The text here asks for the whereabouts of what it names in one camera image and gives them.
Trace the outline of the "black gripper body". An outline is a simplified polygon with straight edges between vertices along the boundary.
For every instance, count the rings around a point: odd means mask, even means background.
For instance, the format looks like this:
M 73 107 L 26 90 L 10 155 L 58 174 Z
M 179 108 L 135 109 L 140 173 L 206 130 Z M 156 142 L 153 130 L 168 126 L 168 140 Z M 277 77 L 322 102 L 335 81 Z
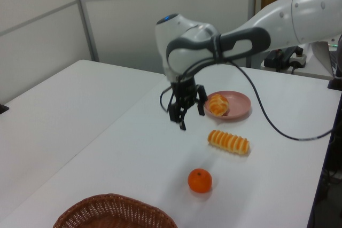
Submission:
M 190 108 L 195 104 L 197 87 L 194 78 L 172 83 L 172 89 L 180 108 Z

